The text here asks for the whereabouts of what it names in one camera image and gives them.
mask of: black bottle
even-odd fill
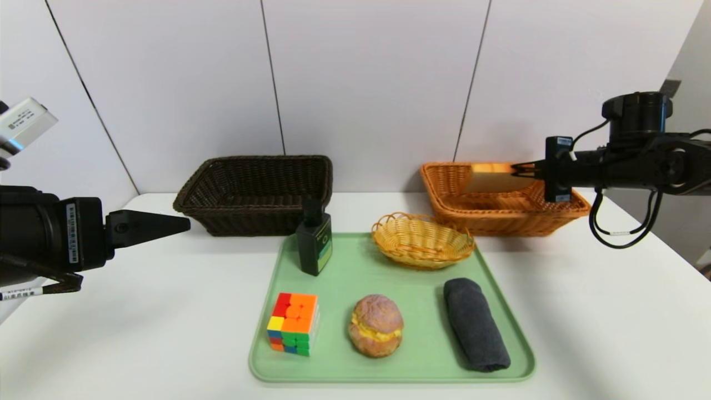
[[[296,229],[301,270],[318,276],[324,269],[331,253],[331,216],[324,213],[319,200],[304,200],[304,221]]]

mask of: rolled towel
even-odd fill
[[[480,372],[509,368],[511,358],[479,285],[467,278],[448,280],[444,302],[467,368]]]

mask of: white table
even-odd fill
[[[128,209],[174,214],[174,194]],[[336,232],[429,212],[424,194],[334,194]],[[636,222],[606,201],[601,224]],[[0,326],[0,399],[708,399],[711,283],[654,236],[614,251],[579,219],[548,238],[478,238],[537,369],[517,384],[264,384],[247,355],[282,238],[187,233],[118,250],[81,292]]]

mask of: robotic arm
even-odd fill
[[[29,98],[13,108],[0,102],[0,171],[57,122]],[[81,289],[78,272],[102,267],[114,250],[190,229],[190,220],[121,210],[103,219],[101,201],[54,194],[28,186],[0,186],[0,301]],[[57,283],[2,292],[43,276]]]
[[[513,166],[518,177],[542,179],[545,200],[569,201],[573,186],[594,187],[597,193],[589,216],[593,235],[612,248],[627,248],[651,231],[662,194],[711,195],[711,142],[695,139],[710,129],[692,133],[667,133],[665,121],[672,102],[663,93],[632,93],[602,105],[600,125],[577,138],[553,136],[545,141],[545,159]],[[610,125],[609,143],[597,150],[576,152],[580,137]],[[633,188],[651,191],[647,217],[629,232],[610,233],[597,224],[602,189]],[[653,209],[652,200],[656,197]],[[612,245],[599,235],[642,234],[626,245]]]

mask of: round wicker bowl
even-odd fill
[[[394,213],[371,229],[373,240],[390,260],[409,268],[438,270],[471,255],[474,239],[425,215]]]

